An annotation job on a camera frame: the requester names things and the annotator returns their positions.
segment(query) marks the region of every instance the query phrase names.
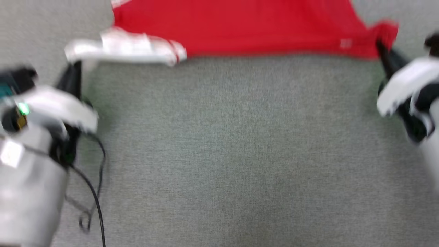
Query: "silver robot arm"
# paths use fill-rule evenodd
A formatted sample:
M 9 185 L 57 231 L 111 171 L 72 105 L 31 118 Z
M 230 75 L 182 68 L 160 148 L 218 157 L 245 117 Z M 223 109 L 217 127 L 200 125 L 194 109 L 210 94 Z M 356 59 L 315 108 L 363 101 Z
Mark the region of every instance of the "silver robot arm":
M 0 104 L 0 247 L 47 247 L 58 227 L 81 132 L 97 114 L 80 101 L 81 63 L 59 84 L 34 87 Z
M 422 152 L 439 192 L 439 33 L 425 42 L 429 56 L 408 62 L 395 50 L 377 43 L 388 83 L 377 101 L 382 116 L 397 114 L 407 136 Z

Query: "white label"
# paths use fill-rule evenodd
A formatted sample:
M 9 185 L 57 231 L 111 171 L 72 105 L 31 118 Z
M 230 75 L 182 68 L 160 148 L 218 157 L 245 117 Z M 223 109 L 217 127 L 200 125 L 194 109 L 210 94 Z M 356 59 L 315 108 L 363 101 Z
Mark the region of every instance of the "white label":
M 349 49 L 352 47 L 352 39 L 342 39 L 340 41 L 340 48 Z
M 3 165 L 7 165 L 13 168 L 18 167 L 18 163 L 24 152 L 24 147 L 19 143 L 7 140 L 0 151 L 0 161 Z

